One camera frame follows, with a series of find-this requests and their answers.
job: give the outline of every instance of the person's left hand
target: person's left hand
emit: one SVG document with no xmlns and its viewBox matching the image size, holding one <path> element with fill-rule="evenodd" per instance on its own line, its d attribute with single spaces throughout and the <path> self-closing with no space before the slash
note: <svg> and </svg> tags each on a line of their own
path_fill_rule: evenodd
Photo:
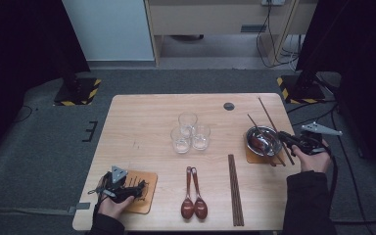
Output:
<svg viewBox="0 0 376 235">
<path fill-rule="evenodd" d="M 103 182 L 103 177 L 99 181 L 99 186 Z M 117 204 L 115 203 L 111 198 L 109 198 L 107 195 L 102 195 L 102 203 L 99 206 L 99 210 L 97 213 L 101 213 L 107 216 L 110 216 L 116 220 L 120 217 L 121 213 L 130 205 L 132 204 L 133 200 L 135 198 L 133 196 L 128 197 L 123 202 Z"/>
</svg>

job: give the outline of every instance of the wooden table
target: wooden table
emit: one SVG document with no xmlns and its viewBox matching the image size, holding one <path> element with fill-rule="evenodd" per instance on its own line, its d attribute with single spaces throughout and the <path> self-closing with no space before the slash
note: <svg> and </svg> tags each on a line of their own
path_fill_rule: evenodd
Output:
<svg viewBox="0 0 376 235">
<path fill-rule="evenodd" d="M 291 165 L 272 167 L 246 161 L 245 132 L 253 126 L 270 125 L 258 97 L 278 130 L 293 134 L 292 126 L 277 94 L 166 94 L 117 95 L 111 104 L 93 163 L 85 182 L 81 203 L 90 210 L 78 210 L 72 226 L 89 230 L 96 195 L 87 195 L 101 176 L 117 165 L 128 170 L 155 172 L 158 182 L 149 213 L 124 213 L 120 220 L 128 231 L 211 231 L 280 230 L 286 206 L 286 177 L 300 171 Z M 223 108 L 232 103 L 234 110 Z M 211 142 L 205 151 L 173 152 L 170 131 L 178 125 L 178 115 L 194 112 L 199 122 L 211 127 Z M 245 226 L 233 226 L 228 155 L 237 167 Z M 209 215 L 205 220 L 182 218 L 180 207 L 186 193 L 187 166 L 197 168 L 202 198 Z M 191 184 L 191 198 L 195 188 Z"/>
</svg>

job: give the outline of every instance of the black sleeve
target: black sleeve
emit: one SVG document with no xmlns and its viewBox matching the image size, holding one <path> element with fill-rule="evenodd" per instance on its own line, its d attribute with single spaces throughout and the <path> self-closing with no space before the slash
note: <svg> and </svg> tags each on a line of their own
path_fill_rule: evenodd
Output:
<svg viewBox="0 0 376 235">
<path fill-rule="evenodd" d="M 97 213 L 93 226 L 91 226 L 90 235 L 122 235 L 124 226 L 116 219 Z"/>
<path fill-rule="evenodd" d="M 337 234 L 329 218 L 331 200 L 324 173 L 306 171 L 287 178 L 288 201 L 282 235 Z"/>
</svg>

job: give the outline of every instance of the person's right hand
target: person's right hand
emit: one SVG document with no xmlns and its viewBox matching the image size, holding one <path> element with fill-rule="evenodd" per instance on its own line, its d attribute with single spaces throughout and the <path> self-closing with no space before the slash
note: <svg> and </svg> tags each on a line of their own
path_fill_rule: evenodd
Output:
<svg viewBox="0 0 376 235">
<path fill-rule="evenodd" d="M 293 145 L 292 151 L 296 156 L 298 156 L 299 160 L 301 161 L 301 170 L 310 171 L 313 170 L 315 172 L 323 172 L 325 173 L 328 169 L 329 164 L 331 163 L 331 158 L 327 152 L 322 152 L 316 155 L 307 155 L 304 154 L 301 149 Z"/>
</svg>

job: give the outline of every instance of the stainless steel bowl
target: stainless steel bowl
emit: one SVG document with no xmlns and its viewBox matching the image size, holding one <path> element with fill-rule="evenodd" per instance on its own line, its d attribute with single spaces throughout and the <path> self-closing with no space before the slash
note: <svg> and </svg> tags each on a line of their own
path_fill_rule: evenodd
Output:
<svg viewBox="0 0 376 235">
<path fill-rule="evenodd" d="M 268 126 L 259 125 L 251 127 L 246 133 L 247 147 L 259 156 L 266 152 L 270 157 L 275 156 L 282 150 L 276 131 Z"/>
</svg>

